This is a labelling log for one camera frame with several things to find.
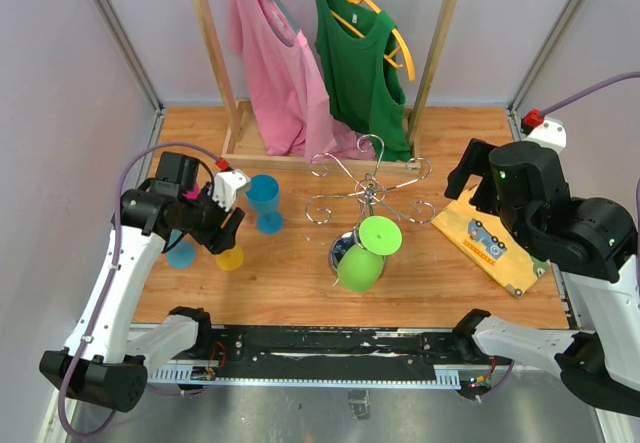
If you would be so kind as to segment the yellow plastic wine glass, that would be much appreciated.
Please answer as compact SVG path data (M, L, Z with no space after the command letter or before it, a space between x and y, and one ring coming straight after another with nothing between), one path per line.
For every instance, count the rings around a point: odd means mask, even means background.
M239 244L215 256L215 262L218 268L226 272L239 269L243 265L244 260L245 253Z

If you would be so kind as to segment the magenta plastic wine glass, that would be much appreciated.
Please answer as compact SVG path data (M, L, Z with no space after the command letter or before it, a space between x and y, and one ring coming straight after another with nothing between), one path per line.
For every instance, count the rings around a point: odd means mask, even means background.
M196 200L200 194L201 188L198 184L195 184L190 190L183 193L183 197L188 200Z

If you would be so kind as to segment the blue wine glass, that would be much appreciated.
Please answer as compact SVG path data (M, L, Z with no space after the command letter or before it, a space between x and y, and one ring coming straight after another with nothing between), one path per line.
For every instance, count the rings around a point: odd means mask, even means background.
M170 267L185 269L194 263L196 247L193 242L186 239L184 232L173 230L169 236L166 255Z
M278 233L284 226L284 217L279 212L280 185L277 179L268 174L254 175L246 196L257 213L258 230L268 235Z

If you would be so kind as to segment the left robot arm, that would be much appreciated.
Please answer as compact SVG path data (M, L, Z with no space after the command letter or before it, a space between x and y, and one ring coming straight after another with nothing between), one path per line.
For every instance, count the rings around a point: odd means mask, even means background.
M212 351L211 319L202 308L176 307L143 336L128 337L147 278L173 232L213 255L235 246L245 216L236 200L250 178L217 159L217 172L189 198L204 165L166 151L154 176L117 195L107 252L85 309L62 349L46 351L39 364L63 399L129 412L164 364L181 353L200 359Z

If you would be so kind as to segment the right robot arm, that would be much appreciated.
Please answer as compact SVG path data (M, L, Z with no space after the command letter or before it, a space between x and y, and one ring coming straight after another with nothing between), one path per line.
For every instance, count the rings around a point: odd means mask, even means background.
M494 215L530 255L568 276L589 330L543 330L473 309L453 329L466 363L482 356L520 362L558 378L582 402L639 414L639 242L629 211L570 193L557 151L533 141L494 146L472 139L449 174L446 197L480 177L471 203Z

